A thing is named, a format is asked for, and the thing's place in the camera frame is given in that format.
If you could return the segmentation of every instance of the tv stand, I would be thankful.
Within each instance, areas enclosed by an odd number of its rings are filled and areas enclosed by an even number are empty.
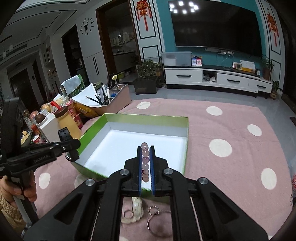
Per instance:
[[[199,66],[166,66],[164,67],[167,88],[193,88],[216,91],[227,91],[257,96],[259,91],[267,99],[271,93],[272,83],[255,74],[233,68],[213,65]],[[203,75],[215,77],[214,82],[203,80]]]

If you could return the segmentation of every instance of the tv screen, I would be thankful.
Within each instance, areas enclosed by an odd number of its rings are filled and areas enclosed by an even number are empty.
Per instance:
[[[177,47],[210,47],[262,56],[254,12],[209,0],[168,3]]]

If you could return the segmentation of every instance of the plastic storage bin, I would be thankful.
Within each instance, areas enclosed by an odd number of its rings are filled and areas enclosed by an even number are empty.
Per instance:
[[[192,52],[161,53],[164,66],[191,66]]]

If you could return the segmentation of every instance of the sleeve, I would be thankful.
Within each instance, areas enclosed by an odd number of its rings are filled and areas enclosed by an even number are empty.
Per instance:
[[[22,215],[20,214],[19,210],[12,205],[10,205],[6,199],[3,197],[0,189],[0,210],[2,211],[3,215],[13,227],[13,229],[17,232],[17,234],[21,234],[24,230],[26,223],[22,219]]]

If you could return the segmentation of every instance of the teal wall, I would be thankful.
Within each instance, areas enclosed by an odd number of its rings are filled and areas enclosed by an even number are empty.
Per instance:
[[[161,27],[163,30],[163,38],[165,42],[166,52],[192,51],[193,54],[195,55],[203,56],[202,58],[203,64],[219,65],[219,66],[227,66],[227,67],[230,67],[233,61],[239,62],[240,60],[248,60],[248,61],[255,62],[256,68],[260,68],[260,58],[256,56],[250,56],[249,54],[235,52],[233,55],[233,59],[231,56],[228,59],[226,59],[228,57],[228,54],[219,55],[214,52],[205,51],[205,48],[202,48],[202,47],[176,47],[173,24],[172,24],[172,19],[170,15],[168,1],[169,0],[156,0],[158,12],[160,16]],[[263,22],[261,20],[259,9],[257,7],[255,0],[221,0],[221,2],[243,7],[256,13],[258,24],[259,24],[260,35],[261,35],[262,54],[265,55],[266,41],[265,41],[264,30],[263,30]]]

